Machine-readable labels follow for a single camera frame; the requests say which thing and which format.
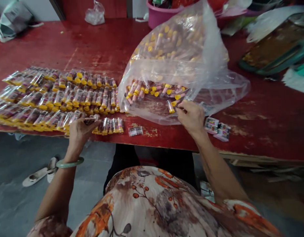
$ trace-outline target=green bangle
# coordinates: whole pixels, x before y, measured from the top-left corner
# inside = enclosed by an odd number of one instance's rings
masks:
[[[66,164],[64,164],[63,160],[59,160],[57,162],[56,166],[58,168],[71,168],[71,167],[78,166],[78,165],[82,164],[83,162],[84,162],[84,158],[83,157],[79,157],[79,159],[77,160],[77,162],[74,162],[74,163],[66,163]]]

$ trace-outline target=gray floor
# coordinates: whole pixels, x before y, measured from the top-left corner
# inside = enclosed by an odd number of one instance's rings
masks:
[[[68,140],[64,138],[25,136],[16,141],[14,136],[0,133],[0,237],[26,236],[48,182],[45,177],[24,188],[22,181],[29,174],[46,167],[52,156],[57,154],[63,158],[67,145]],[[114,150],[115,144],[101,142],[88,142],[84,148],[82,156],[85,162],[77,168],[70,201],[69,227],[74,229],[102,197]],[[142,150],[139,153],[149,156]],[[200,161],[195,158],[194,162],[196,175],[202,177]],[[281,217],[261,204],[256,205],[286,236],[304,236],[304,224]]]

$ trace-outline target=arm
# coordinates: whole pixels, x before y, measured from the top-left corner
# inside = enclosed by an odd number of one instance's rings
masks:
[[[198,146],[202,166],[214,191],[216,202],[222,205],[224,199],[248,201],[249,198],[242,186],[210,142],[203,126],[205,118],[203,108],[187,100],[184,100],[179,107],[187,111],[184,113],[183,110],[177,108],[178,119]]]
[[[70,125],[69,146],[66,151],[64,163],[77,162],[85,142],[90,137],[92,130],[99,122],[87,126],[84,119],[78,119]],[[58,215],[67,221],[69,202],[73,191],[76,167],[59,169],[55,174],[46,194],[40,204],[35,221],[51,215]]]

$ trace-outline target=red wooden table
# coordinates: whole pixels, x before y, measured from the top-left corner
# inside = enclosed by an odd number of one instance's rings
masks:
[[[93,73],[122,78],[127,62],[141,39],[150,32],[147,23],[132,19],[106,19],[100,26],[86,22],[47,22],[30,29],[20,38],[0,42],[0,91],[6,86],[1,80],[30,65],[58,68],[85,68]],[[212,138],[213,144],[225,154],[271,157],[288,161],[304,161],[304,93],[284,86],[282,82],[267,82],[241,70],[237,61],[249,47],[244,37],[223,39],[229,50],[229,68],[251,81],[250,93],[213,117],[231,126],[230,141]],[[124,119],[125,134],[94,135],[96,141],[154,147],[197,150],[182,126],[161,126],[131,114],[119,114]],[[128,136],[127,127],[140,125],[142,136]],[[0,131],[16,128],[0,125]],[[47,136],[59,132],[29,132]]]

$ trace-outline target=orange floral pattern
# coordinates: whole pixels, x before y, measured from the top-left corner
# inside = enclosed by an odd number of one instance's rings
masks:
[[[41,220],[28,237],[69,237],[56,218]],[[117,173],[105,196],[71,237],[114,236],[279,236],[252,205],[225,200],[218,206],[195,195],[182,181],[156,167]]]

